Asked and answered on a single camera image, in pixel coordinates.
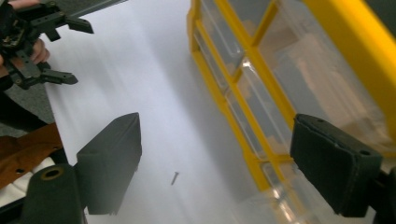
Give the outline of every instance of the transparent plastic drawer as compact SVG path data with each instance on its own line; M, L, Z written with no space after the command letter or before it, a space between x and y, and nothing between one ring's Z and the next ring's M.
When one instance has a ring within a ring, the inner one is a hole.
M228 0L245 30L251 36L256 33L270 2L270 0Z
M282 173L283 177L287 179L292 179L296 176L299 172L297 164L293 163L281 163L279 165L280 172ZM272 187L280 184L280 178L275 173L274 167L271 163L266 162L262 164L262 171L265 174L265 178L268 180Z
M281 164L282 173L293 175L282 183L254 195L238 204L233 219L238 224L257 223L318 223L318 224L367 224L372 223L374 212L365 218L337 216L294 163Z
M221 73L219 66L216 64L215 59L209 52L209 48L207 47L205 41L202 39L201 34L198 31L194 32L194 37L200 47L202 54L206 60L207 65L209 66L210 70L212 71L212 75L215 78L221 92L224 92L228 89L228 83L224 78L224 75Z
M223 60L229 75L234 75L244 57L244 50L237 41L214 0L202 0L202 22Z
M245 98L272 151L275 154L289 154L291 130L248 59L242 62L242 72L237 88Z
M247 142L251 150L253 150L253 153L256 154L256 156L259 159L264 160L265 152L262 149L262 146L260 145L260 142L257 139L256 134L253 132L250 125L248 124L248 120L245 117L242 108L239 106L238 102L236 101L235 96L231 91L228 91L225 97L228 102L228 106L233 111L233 118L238 123L239 129L242 130L242 133L244 134L245 139L247 139Z
M296 112L325 119L380 151L393 150L382 111L306 5L277 2L260 51Z

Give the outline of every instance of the hand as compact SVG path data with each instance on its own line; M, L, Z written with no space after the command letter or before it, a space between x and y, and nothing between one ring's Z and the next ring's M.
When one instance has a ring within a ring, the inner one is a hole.
M30 7L39 4L39 0L12 0L9 3L14 7L14 9L20 9L23 7ZM50 52L46 49L44 41L38 39L33 46L33 54L30 59L35 63L44 63L50 56ZM3 66L4 59L0 55L0 77L8 75L7 69Z

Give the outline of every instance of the yellow frame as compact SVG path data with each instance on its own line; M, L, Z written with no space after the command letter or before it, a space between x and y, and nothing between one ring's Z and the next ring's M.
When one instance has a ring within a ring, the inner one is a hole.
M276 1L269 5L262 22L254 36L248 35L242 22L238 20L231 6L224 0L214 0L224 20L227 21L236 39L245 50L245 56L250 59L262 79L263 84L273 97L283 118L292 130L295 111L289 99L281 90L276 79L262 59L258 50L260 41L265 34L272 19L277 13ZM337 48L340 49L348 63L358 74L359 79L372 94L375 101L386 115L389 132L393 140L396 141L396 106L392 104L396 99L396 44L395 39L382 25L376 15L366 6L362 0L304 0L319 23L326 30ZM206 33L201 22L201 1L191 0L191 10L188 15L188 35L190 38L191 54L198 64L203 74L205 83L215 99L219 110L229 121L230 126L241 145L247 167L255 180L259 190L270 188L261 169L261 164L270 162L279 177L283 180L283 175L279 165L284 162L291 162L289 155L276 155L263 134L260 126L251 114L244 98L236 88L236 82L240 78L241 69L238 68L235 74L228 74L225 64L217 53L210 36ZM247 140L236 120L233 112L227 106L224 95L219 90L216 80L211 74L210 68L205 62L198 44L194 38L194 31L197 30L205 41L220 72L224 75L229 84L230 91L233 92L238 104L241 106L253 132L257 135L267 159L260 160L252 153ZM385 157L396 158L396 152L384 153Z

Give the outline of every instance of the screw hole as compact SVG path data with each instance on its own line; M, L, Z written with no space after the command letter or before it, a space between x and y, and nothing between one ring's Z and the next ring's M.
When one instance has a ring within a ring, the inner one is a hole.
M45 173L41 175L41 179L43 180L52 180L57 178L58 176L62 175L64 173L64 169L62 167L54 167L51 169L48 169Z
M361 151L360 151L360 154L363 155L363 156L370 156L370 155L371 155L370 152L365 151L365 150L361 150Z
M24 170L23 169L17 169L15 172L20 175L20 174L24 173Z
M52 171L49 171L49 172L46 173L46 177L50 178L50 177L54 177L54 176L56 176L58 174L59 174L58 170L52 170Z

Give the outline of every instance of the white table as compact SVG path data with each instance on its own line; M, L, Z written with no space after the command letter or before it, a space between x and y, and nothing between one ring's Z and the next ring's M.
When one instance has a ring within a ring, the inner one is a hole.
M119 215L90 224L238 223L233 210L258 193L189 53L189 8L130 0L86 16L95 35L63 27L47 42L52 67L79 80L46 84L70 163L111 120L140 114L143 156Z

